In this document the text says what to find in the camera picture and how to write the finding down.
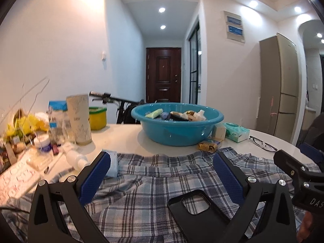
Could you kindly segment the person's right hand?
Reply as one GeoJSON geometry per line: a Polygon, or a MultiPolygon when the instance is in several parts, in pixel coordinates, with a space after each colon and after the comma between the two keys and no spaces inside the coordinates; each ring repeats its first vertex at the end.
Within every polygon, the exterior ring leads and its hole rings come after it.
{"type": "Polygon", "coordinates": [[[302,242],[303,240],[308,238],[308,236],[311,234],[313,223],[314,217],[312,213],[307,211],[296,235],[297,242],[302,242]]]}

